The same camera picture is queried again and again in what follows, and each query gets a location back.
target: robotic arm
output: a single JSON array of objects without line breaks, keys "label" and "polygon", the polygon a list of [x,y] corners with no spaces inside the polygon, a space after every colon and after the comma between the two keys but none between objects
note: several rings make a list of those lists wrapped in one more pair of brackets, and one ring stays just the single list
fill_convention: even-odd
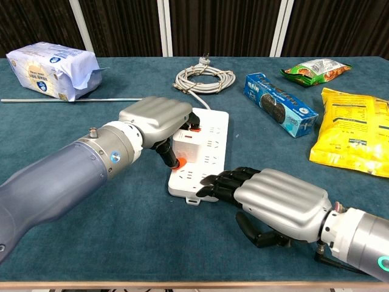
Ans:
[{"label": "robotic arm", "polygon": [[99,129],[16,172],[0,186],[0,262],[40,223],[56,220],[134,163],[143,148],[155,149],[167,166],[179,166],[170,136],[197,129],[189,103],[147,97]]},{"label": "robotic arm", "polygon": [[[238,212],[236,220],[255,246],[287,246],[292,239],[317,242],[316,261],[389,282],[388,220],[338,202],[333,209],[327,191],[273,169],[239,167],[202,183],[206,186],[197,196],[232,203],[274,230],[261,233]],[[325,257],[326,244],[335,258],[351,266]]]}]

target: plastic wrapper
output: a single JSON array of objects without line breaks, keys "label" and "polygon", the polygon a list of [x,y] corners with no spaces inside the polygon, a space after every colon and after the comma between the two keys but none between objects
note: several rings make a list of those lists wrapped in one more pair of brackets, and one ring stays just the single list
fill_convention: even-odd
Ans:
[{"label": "plastic wrapper", "polygon": [[59,44],[36,43],[7,54],[23,87],[74,101],[102,82],[95,54]]},{"label": "plastic wrapper", "polygon": [[325,115],[310,161],[389,177],[389,104],[324,88]]},{"label": "plastic wrapper", "polygon": [[350,69],[350,65],[334,60],[316,59],[298,64],[288,70],[281,70],[281,73],[289,80],[303,86],[311,86],[329,82]]}]

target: white cable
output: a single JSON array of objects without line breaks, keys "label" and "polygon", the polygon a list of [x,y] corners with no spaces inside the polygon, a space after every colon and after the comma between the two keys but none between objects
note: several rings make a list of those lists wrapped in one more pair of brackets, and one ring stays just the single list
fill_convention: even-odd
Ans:
[{"label": "white cable", "polygon": [[[224,88],[229,87],[235,81],[235,75],[232,71],[222,71],[209,66],[210,60],[207,57],[201,57],[199,64],[186,68],[176,76],[176,82],[173,86],[184,93],[193,95],[195,99],[202,103],[208,110],[211,108],[196,93],[211,94],[219,93]],[[188,80],[191,75],[211,75],[219,77],[216,83],[196,83]]]}]

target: green indicator light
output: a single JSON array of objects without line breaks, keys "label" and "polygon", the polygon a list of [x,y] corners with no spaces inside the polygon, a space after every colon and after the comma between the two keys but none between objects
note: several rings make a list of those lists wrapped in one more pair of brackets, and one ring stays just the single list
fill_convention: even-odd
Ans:
[{"label": "green indicator light", "polygon": [[389,256],[386,256],[386,257],[380,257],[378,259],[378,265],[381,269],[383,269],[384,271],[386,272],[389,272]]}]

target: power outlet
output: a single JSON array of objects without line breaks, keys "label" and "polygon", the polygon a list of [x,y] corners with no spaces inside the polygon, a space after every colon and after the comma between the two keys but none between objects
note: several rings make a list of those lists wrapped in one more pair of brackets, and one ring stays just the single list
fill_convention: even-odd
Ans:
[{"label": "power outlet", "polygon": [[203,187],[203,178],[224,170],[229,114],[202,108],[193,108],[193,112],[200,118],[201,130],[178,130],[173,135],[173,151],[187,163],[172,170],[168,189],[171,195],[184,197],[187,204],[197,206],[201,200],[218,200],[210,196],[198,198],[196,193]]}]

